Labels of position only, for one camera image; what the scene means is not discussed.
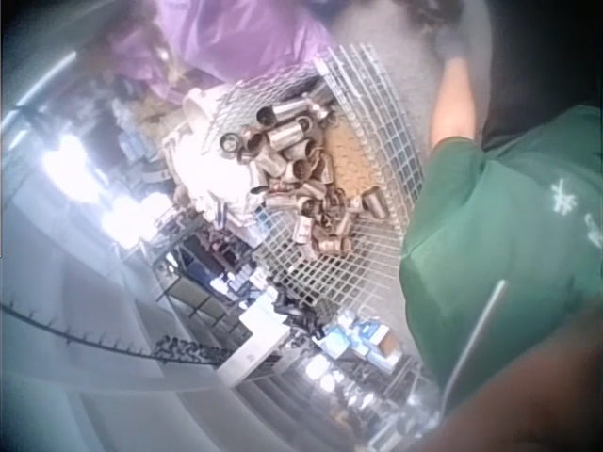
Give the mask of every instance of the concrete floor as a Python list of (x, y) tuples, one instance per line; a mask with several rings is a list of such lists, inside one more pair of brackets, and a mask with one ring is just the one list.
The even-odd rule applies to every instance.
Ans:
[[(492, 33), (484, 0), (464, 2), (461, 30), (469, 46), (481, 130), (490, 98)], [(405, 9), (392, 0), (350, 0), (335, 18), (332, 32), (340, 44), (362, 42), (375, 48), (415, 128), (416, 143), (421, 145), (425, 161), (433, 103), (442, 73), (430, 43), (410, 26)]]

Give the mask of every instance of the wire mesh basket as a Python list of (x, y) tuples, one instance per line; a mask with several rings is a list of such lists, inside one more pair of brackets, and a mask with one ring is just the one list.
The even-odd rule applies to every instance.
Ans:
[(332, 319), (342, 308), (363, 317), (396, 318), (403, 311), (399, 303), (400, 245), (423, 175), (408, 118), (371, 47), (340, 47), (317, 57), (313, 64), (239, 83), (221, 100), (204, 146), (254, 123), (260, 107), (301, 95), (319, 77), (336, 97), (340, 120), (353, 130), (353, 139), (369, 162), (373, 181), (383, 191), (391, 218), (386, 223), (357, 221), (350, 236), (351, 255), (321, 256), (310, 262), (291, 240), (294, 218), (260, 209), (257, 221), (266, 239), (255, 257), (291, 296), (315, 306), (324, 320)]

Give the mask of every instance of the clutter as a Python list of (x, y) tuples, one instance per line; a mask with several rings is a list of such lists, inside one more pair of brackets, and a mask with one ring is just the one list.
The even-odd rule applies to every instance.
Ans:
[[(320, 80), (300, 98), (259, 108), (255, 118), (260, 127), (248, 124), (220, 138), (225, 152), (237, 152), (239, 164), (253, 162), (266, 173), (267, 183), (254, 184), (251, 193), (266, 194), (269, 212), (297, 211), (292, 239), (307, 260), (350, 254), (358, 214), (389, 218), (381, 189), (366, 186), (369, 178), (354, 171), (348, 175), (355, 183), (350, 198), (338, 185), (338, 164), (348, 173), (354, 165), (366, 169), (368, 164), (358, 158), (351, 164), (348, 153), (338, 156), (342, 164), (323, 147), (329, 144), (325, 130), (330, 124), (325, 120), (334, 114), (333, 100), (328, 85)], [(358, 190), (358, 181), (363, 190)]]

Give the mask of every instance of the metal cylinder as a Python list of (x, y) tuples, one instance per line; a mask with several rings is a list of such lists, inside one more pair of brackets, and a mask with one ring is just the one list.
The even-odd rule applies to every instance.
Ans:
[(259, 195), (269, 190), (268, 177), (263, 169), (257, 166), (257, 163), (249, 163), (249, 173), (252, 179), (252, 189), (250, 192), (253, 195)]
[(325, 105), (331, 103), (335, 98), (329, 85), (324, 80), (319, 80), (305, 95), (317, 104)]
[(389, 217), (389, 210), (385, 203), (385, 198), (381, 189), (377, 186), (362, 194), (363, 205), (375, 219), (386, 219)]
[(255, 163), (271, 177), (281, 177), (287, 170), (286, 160), (280, 154), (271, 152), (269, 146), (262, 148)]
[(314, 219), (299, 215), (293, 228), (293, 241), (299, 244), (306, 244), (312, 240), (312, 228)]
[(354, 225), (354, 214), (350, 211), (346, 211), (341, 219), (337, 222), (335, 226), (335, 235), (339, 237), (343, 237), (345, 235), (350, 235), (351, 227)]
[(305, 139), (304, 141), (285, 149), (283, 151), (283, 157), (290, 162), (294, 162), (295, 160), (307, 160), (310, 158), (310, 155), (312, 155), (315, 148), (316, 145), (314, 144), (314, 141)]
[(308, 101), (308, 106), (310, 115), (312, 115), (316, 122), (323, 122), (331, 116), (332, 110), (327, 106), (318, 104), (312, 100)]
[(296, 182), (306, 181), (312, 175), (312, 167), (305, 160), (296, 160), (295, 162), (288, 162), (281, 159), (285, 162), (285, 170), (281, 174), (281, 178), (283, 182), (287, 182), (288, 184), (295, 184)]
[(327, 153), (322, 153), (318, 159), (317, 167), (312, 173), (312, 177), (321, 181), (324, 185), (335, 182), (335, 168), (333, 158)]
[(266, 132), (270, 147), (277, 152), (280, 152), (289, 146), (303, 141), (305, 138), (305, 130), (299, 121), (291, 121), (276, 129)]
[(316, 261), (320, 257), (318, 246), (314, 240), (310, 240), (303, 245), (298, 245), (298, 250), (300, 250), (301, 256), (306, 261)]
[(266, 196), (265, 206), (269, 212), (296, 210), (297, 197), (287, 193), (269, 193)]
[(224, 158), (235, 158), (243, 147), (243, 138), (239, 134), (228, 132), (220, 137), (220, 148)]
[(296, 116), (308, 110), (308, 103), (305, 99), (294, 99), (289, 102), (265, 106), (260, 108), (255, 115), (257, 121), (266, 126), (274, 127), (276, 124), (292, 120)]
[(298, 213), (307, 217), (313, 215), (316, 209), (316, 202), (308, 196), (298, 196), (295, 205)]
[(348, 211), (353, 214), (362, 214), (365, 211), (365, 207), (362, 202), (362, 196), (356, 195), (348, 198)]
[(327, 187), (320, 181), (307, 181), (301, 184), (298, 192), (322, 201), (327, 196)]
[(323, 237), (318, 241), (318, 251), (332, 256), (342, 256), (351, 252), (348, 237)]

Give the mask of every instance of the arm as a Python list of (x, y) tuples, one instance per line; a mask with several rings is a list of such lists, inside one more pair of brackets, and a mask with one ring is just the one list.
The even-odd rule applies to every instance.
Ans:
[(448, 59), (432, 116), (432, 150), (449, 137), (475, 138), (476, 112), (467, 62)]
[(412, 450), (544, 452), (598, 444), (602, 359), (599, 308), (582, 313), (503, 369)]

